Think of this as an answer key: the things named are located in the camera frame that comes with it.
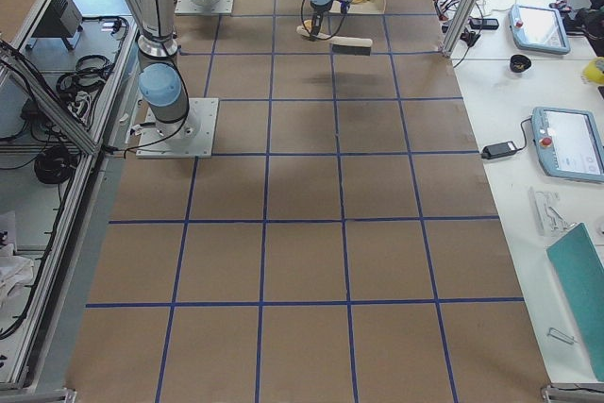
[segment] power adapter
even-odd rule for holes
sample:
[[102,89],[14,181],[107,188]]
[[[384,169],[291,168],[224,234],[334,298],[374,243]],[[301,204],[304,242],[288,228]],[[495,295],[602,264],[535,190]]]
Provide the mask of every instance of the power adapter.
[[496,160],[499,158],[505,158],[506,156],[515,155],[518,151],[518,147],[512,141],[494,143],[482,148],[480,157],[484,160]]
[[474,44],[476,44],[476,42],[478,41],[478,38],[480,38],[480,34],[476,33],[475,31],[468,30],[467,27],[463,29],[463,32],[460,36],[460,40],[466,42],[468,47],[474,46]]

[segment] cable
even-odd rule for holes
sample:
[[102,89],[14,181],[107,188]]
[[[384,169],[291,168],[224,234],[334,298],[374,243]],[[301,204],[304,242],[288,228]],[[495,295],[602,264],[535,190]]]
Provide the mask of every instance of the cable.
[[28,125],[29,125],[29,122],[24,121],[23,125],[21,126],[21,129],[19,129],[19,132],[12,134],[10,136],[7,136],[7,137],[0,137],[0,142],[12,142],[15,139],[19,139],[26,132]]
[[[481,9],[481,8],[480,8],[480,6],[478,5],[478,3],[476,3],[476,7],[478,8],[478,11],[480,12],[480,28],[478,29],[478,32],[477,32],[477,34],[476,34],[476,36],[477,36],[477,37],[476,37],[476,40],[477,40],[478,38],[480,38],[480,32],[482,31],[482,26],[484,25],[484,14],[482,14],[482,9]],[[467,57],[468,52],[470,52],[470,48],[471,48],[472,46],[473,46],[473,45],[470,45],[470,44],[468,43],[468,47],[467,47],[467,49],[465,50],[465,52],[463,53],[463,56],[461,57],[460,61],[458,61],[456,64],[454,64],[454,65],[453,65],[453,68],[454,68],[454,69],[455,69],[455,68],[457,68],[458,66],[460,66],[460,65],[461,65],[461,63],[462,63],[462,62],[465,60],[465,58]]]
[[336,31],[333,32],[331,35],[329,35],[328,37],[325,38],[319,38],[315,35],[312,35],[310,33],[310,30],[307,29],[306,24],[304,24],[304,3],[306,2],[306,0],[302,0],[302,4],[300,5],[300,21],[302,22],[302,26],[304,27],[304,30],[306,30],[306,33],[309,34],[309,37],[311,37],[314,40],[317,40],[318,42],[328,42],[329,40],[331,40],[332,38],[336,37],[338,35],[338,33],[340,33],[340,30],[342,29],[342,25],[344,25],[344,19],[346,19],[347,16],[347,12],[343,13],[342,15],[342,19],[340,20],[340,23],[338,24],[338,26],[336,27]]
[[[158,32],[159,34],[161,33],[161,16],[160,16],[160,12],[159,12],[159,0],[155,0],[155,8],[156,8],[156,14],[157,14],[157,19],[158,19]],[[182,85],[182,88],[184,88],[185,91],[185,96],[187,99],[189,99],[189,92],[187,90],[187,85],[185,84],[184,78],[182,76],[182,73],[180,72],[180,70],[178,70],[178,67],[169,59],[170,54],[168,53],[168,49],[166,49],[165,46],[165,42],[160,41],[155,39],[155,37],[152,37],[150,40],[152,40],[153,42],[158,43],[162,49],[163,52],[166,55],[166,61],[164,61],[163,63],[171,66],[175,71],[176,74],[178,75],[178,78],[180,79],[180,83]],[[168,139],[171,139],[172,137],[174,137],[176,134],[178,134],[180,132],[180,130],[185,126],[185,123],[187,122],[187,119],[189,118],[189,109],[190,109],[190,105],[189,103],[187,103],[187,112],[185,113],[184,117],[182,118],[182,122],[180,123],[180,125],[178,126],[178,129],[173,132],[172,134],[170,134],[169,136],[166,137],[162,137],[161,139],[151,142],[151,143],[146,143],[144,145],[136,145],[136,146],[130,146],[124,150],[119,150],[119,149],[112,149],[110,147],[105,147],[106,149],[108,149],[110,151],[111,154],[115,153],[115,152],[122,152],[123,153],[123,158],[126,159],[126,154],[129,153],[133,153],[133,150],[142,150],[142,151],[153,151],[153,150],[149,150],[146,149],[147,146],[152,146],[152,145],[157,145],[158,143],[162,143],[167,141]]]
[[47,146],[48,146],[48,141],[44,144],[44,146],[40,149],[40,151],[38,153],[36,153],[36,156],[34,156],[31,160],[29,160],[27,162],[24,162],[23,164],[16,165],[14,167],[0,167],[0,171],[2,171],[2,170],[19,170],[19,169],[23,169],[27,165],[31,164],[34,160],[36,160],[36,158],[38,157],[38,155],[42,151],[44,151]]
[[522,131],[522,137],[524,138],[524,144],[520,148],[518,148],[516,151],[524,150],[527,147],[527,133],[525,132],[525,129],[523,128],[523,124],[526,122],[529,122],[531,120],[532,120],[532,116],[530,116],[529,118],[526,118],[522,122],[520,122],[520,130]]
[[[38,70],[36,65],[34,65],[29,59],[27,59],[26,56],[24,56],[21,52],[19,52],[17,49],[15,49],[14,47],[12,47],[10,44],[8,44],[7,42],[5,42],[2,39],[0,39],[0,48],[4,49],[6,52],[8,52],[15,60],[21,62],[25,66],[25,68],[28,70],[28,72],[40,84],[40,88],[51,99],[53,99],[57,103],[60,103],[59,96],[53,91],[53,89],[50,88],[50,86],[46,82],[46,79],[44,79],[44,76],[42,75],[40,70]],[[14,67],[11,67],[6,61],[3,61],[3,62],[6,66],[8,66],[9,68],[12,68],[14,70]]]
[[[105,87],[109,77],[113,73],[113,69],[122,53],[124,41],[126,40],[130,29],[130,23],[122,16],[95,16],[83,19],[83,21],[107,20],[114,21],[111,36],[119,42],[113,61],[100,54],[84,56],[77,60],[75,69],[61,75],[55,85],[55,89],[61,97],[62,102],[67,104],[70,113],[79,120],[87,130],[90,130],[94,124],[96,103],[101,97],[103,87]],[[120,30],[123,30],[122,36],[116,38],[115,35]],[[92,64],[92,62],[100,62],[100,65]],[[77,95],[80,92],[87,93],[88,95],[94,93],[94,95],[88,100],[78,100]]]

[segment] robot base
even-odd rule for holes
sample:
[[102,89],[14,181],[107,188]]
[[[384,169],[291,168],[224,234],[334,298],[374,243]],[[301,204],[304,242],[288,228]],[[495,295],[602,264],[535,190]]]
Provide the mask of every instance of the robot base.
[[[201,127],[197,133],[186,140],[168,139],[165,142],[149,145],[149,149],[144,147],[148,143],[160,141],[162,137],[155,128],[148,128],[143,131],[139,146],[136,152],[139,158],[209,158],[211,148],[214,142],[214,131],[216,129],[216,117],[218,116],[218,98],[190,98],[189,109],[194,115]],[[155,115],[151,109],[147,112],[146,122],[155,122]]]
[[197,5],[192,0],[178,0],[175,8],[176,16],[211,16],[214,14],[230,14],[235,0],[219,0],[210,7]]

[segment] blue tape line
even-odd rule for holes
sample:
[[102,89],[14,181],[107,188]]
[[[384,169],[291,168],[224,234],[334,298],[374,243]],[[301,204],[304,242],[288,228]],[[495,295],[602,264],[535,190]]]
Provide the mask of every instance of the blue tape line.
[[[273,13],[277,8],[277,0],[273,0]],[[266,219],[268,218],[268,185],[269,185],[269,172],[270,172],[270,152],[271,152],[271,124],[273,117],[273,85],[275,78],[275,29],[277,19],[275,14],[273,15],[273,41],[272,41],[272,57],[271,57],[271,74],[268,92],[268,118],[266,123],[266,162],[264,166],[264,198],[262,201],[262,246],[260,252],[260,294],[259,294],[259,307],[258,307],[258,334],[257,334],[257,346],[256,346],[256,381],[254,386],[254,401],[260,403],[260,377],[262,367],[262,322],[264,317],[264,310],[262,303],[264,301],[264,272],[266,264]]]
[[[187,208],[185,210],[185,221],[189,219],[189,215],[191,214],[191,205],[193,202],[193,189],[195,187],[195,178],[197,175],[197,164],[199,162],[199,158],[195,158],[193,164],[193,172],[191,175],[191,183],[189,185],[189,196],[187,198]],[[175,311],[175,303],[176,303],[176,295],[178,293],[178,283],[180,281],[180,270],[182,268],[182,259],[184,256],[185,244],[187,242],[187,230],[189,225],[187,222],[184,223],[182,227],[182,236],[180,238],[180,250],[178,251],[178,261],[176,265],[176,275],[174,279],[174,287],[172,290],[172,304],[170,307],[170,315],[168,316],[168,326],[166,328],[166,335],[163,343],[163,351],[161,353],[161,364],[159,366],[159,377],[158,377],[158,387],[156,390],[155,401],[159,403],[161,399],[161,388],[163,386],[163,376],[166,368],[166,360],[168,359],[168,350],[170,347],[170,338],[172,336],[172,324],[174,321],[174,311]]]
[[[394,222],[394,221],[489,221],[499,220],[497,215],[484,216],[405,216],[405,217],[348,217],[346,222]],[[136,219],[109,221],[111,225],[159,225],[159,224],[334,224],[342,219]]]
[[[331,27],[331,18],[329,18],[329,27]],[[355,336],[354,336],[354,321],[352,314],[352,306],[350,305],[350,269],[348,261],[348,248],[346,241],[346,211],[344,206],[344,177],[342,172],[342,152],[340,147],[340,121],[338,115],[338,98],[336,90],[336,72],[333,53],[329,55],[331,65],[331,89],[333,93],[333,113],[335,121],[335,136],[336,136],[336,156],[338,163],[338,189],[340,193],[340,217],[342,222],[342,242],[344,253],[344,282],[346,286],[346,317],[348,322],[348,347],[350,349],[350,376],[352,380],[352,395],[355,403],[359,403],[359,385],[357,382],[357,360],[355,356]]]
[[[439,304],[499,304],[524,302],[522,296],[509,297],[455,297],[439,299]],[[358,299],[338,301],[176,301],[176,302],[95,302],[86,304],[86,309],[145,309],[204,308],[204,307],[321,307],[321,306],[406,306],[434,304],[435,299]]]
[[[270,153],[270,156],[281,157],[338,157],[338,156],[407,156],[412,155],[476,155],[475,150],[436,150],[436,151],[375,151],[375,152],[343,152],[343,153]],[[247,158],[267,156],[266,153],[213,153],[217,157]]]
[[[388,24],[386,23],[386,18],[382,18],[382,21],[384,23],[384,28],[386,30],[386,40],[388,43],[388,48],[392,49],[391,44],[390,44],[390,34],[388,33]],[[396,94],[397,96],[399,96],[400,99],[400,86],[398,83],[398,77],[396,76],[396,70],[395,70],[395,65],[394,65],[394,57],[392,55],[390,55],[390,62],[392,65],[392,71],[393,71],[393,77],[394,77],[394,87],[396,90]],[[399,101],[398,103],[398,108],[399,108],[399,113],[400,113],[400,119],[402,122],[402,126],[403,126],[403,133],[404,133],[404,137],[405,137],[405,142],[409,145],[411,144],[410,138],[409,138],[409,131],[407,129],[407,122],[405,119],[405,111],[403,110],[403,104],[402,102]],[[454,403],[459,403],[459,399],[458,399],[458,395],[457,395],[457,387],[455,384],[455,377],[453,374],[453,367],[451,364],[451,359],[449,357],[449,351],[448,351],[448,345],[447,345],[447,341],[446,341],[446,333],[445,333],[445,325],[443,322],[443,314],[441,312],[441,307],[439,304],[439,298],[438,298],[438,288],[436,285],[436,276],[434,274],[434,268],[432,265],[432,258],[430,255],[430,249],[429,249],[429,243],[428,243],[428,234],[426,232],[426,222],[425,222],[425,218],[424,218],[424,213],[422,211],[422,202],[421,202],[421,197],[420,197],[420,193],[419,193],[419,185],[417,183],[417,174],[415,173],[415,167],[413,165],[413,156],[411,154],[409,154],[409,165],[411,168],[411,182],[413,185],[413,190],[415,192],[415,202],[417,203],[417,210],[418,210],[418,214],[420,217],[420,226],[422,228],[422,237],[424,239],[424,248],[426,249],[426,258],[428,260],[428,270],[429,270],[429,274],[430,274],[430,283],[432,286],[432,292],[434,295],[434,306],[436,308],[436,315],[438,318],[438,325],[439,325],[439,330],[441,333],[441,342],[443,344],[443,353],[445,355],[445,365],[446,365],[446,371],[448,373],[449,376],[449,384],[451,387],[451,394],[453,396],[453,402]]]

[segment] white cloth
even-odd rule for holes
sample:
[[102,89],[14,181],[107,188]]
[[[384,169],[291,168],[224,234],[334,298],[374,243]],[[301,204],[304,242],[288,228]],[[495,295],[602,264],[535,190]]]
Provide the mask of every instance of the white cloth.
[[34,260],[17,256],[0,257],[0,307],[33,279]]

